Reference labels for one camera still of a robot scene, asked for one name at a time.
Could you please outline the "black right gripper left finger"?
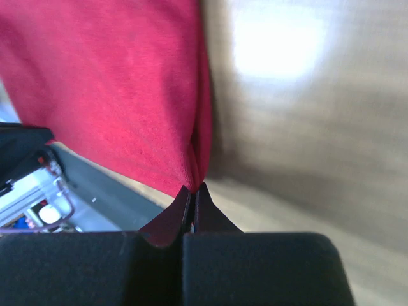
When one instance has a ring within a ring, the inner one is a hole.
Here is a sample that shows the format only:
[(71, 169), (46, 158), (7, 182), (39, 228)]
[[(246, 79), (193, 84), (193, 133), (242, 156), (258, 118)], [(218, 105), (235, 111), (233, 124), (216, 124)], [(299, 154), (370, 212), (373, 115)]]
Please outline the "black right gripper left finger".
[(1, 239), (2, 305), (180, 305), (191, 193), (138, 231), (19, 233)]

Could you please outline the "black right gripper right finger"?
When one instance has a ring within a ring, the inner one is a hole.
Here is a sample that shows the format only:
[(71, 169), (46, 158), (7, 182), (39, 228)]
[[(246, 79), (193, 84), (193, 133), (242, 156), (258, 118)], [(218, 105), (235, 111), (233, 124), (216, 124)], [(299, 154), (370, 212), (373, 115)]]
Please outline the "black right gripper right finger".
[(184, 305), (353, 305), (340, 254), (319, 233), (244, 233), (202, 184), (183, 237)]

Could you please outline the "dark red t-shirt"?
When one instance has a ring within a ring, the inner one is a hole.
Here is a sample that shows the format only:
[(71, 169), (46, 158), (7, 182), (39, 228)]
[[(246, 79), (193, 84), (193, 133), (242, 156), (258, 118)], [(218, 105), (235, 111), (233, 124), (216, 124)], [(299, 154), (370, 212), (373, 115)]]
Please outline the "dark red t-shirt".
[(211, 148), (197, 1), (2, 1), (1, 80), (24, 124), (175, 196)]

